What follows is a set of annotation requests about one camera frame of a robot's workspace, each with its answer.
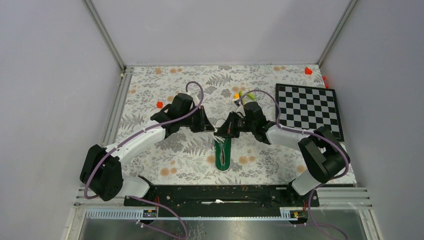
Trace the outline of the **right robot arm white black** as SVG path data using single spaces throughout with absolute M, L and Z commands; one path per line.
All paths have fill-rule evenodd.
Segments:
M 300 130 L 267 120 L 262 108 L 255 101 L 240 106 L 228 114 L 214 135 L 217 138 L 238 138 L 241 133 L 251 133 L 267 145 L 279 145 L 302 154 L 307 169 L 289 185 L 287 201 L 293 206 L 301 205 L 307 193 L 321 184 L 334 179 L 350 166 L 350 157 L 328 127 Z

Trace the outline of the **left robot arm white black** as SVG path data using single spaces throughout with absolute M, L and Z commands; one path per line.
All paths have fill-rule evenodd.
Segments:
M 213 132 L 200 100 L 179 93 L 172 103 L 153 114 L 141 131 L 121 142 L 106 147 L 98 144 L 89 148 L 79 179 L 86 190 L 107 202 L 116 196 L 135 196 L 144 206 L 152 204 L 155 192 L 140 176 L 128 176 L 122 168 L 148 148 L 159 143 L 180 128 L 189 128 L 193 133 Z

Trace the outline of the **green white sneaker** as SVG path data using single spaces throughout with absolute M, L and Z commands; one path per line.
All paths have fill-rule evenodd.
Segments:
M 232 139 L 213 136 L 215 149 L 215 167 L 221 172 L 230 168 Z

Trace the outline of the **white shoelace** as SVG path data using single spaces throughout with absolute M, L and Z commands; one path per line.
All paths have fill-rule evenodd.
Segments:
M 224 118 L 218 118 L 213 124 L 214 132 L 212 134 L 212 137 L 213 137 L 213 140 L 220 145 L 223 145 L 226 140 L 221 130 L 222 125 L 225 123 L 225 121 L 226 120 Z

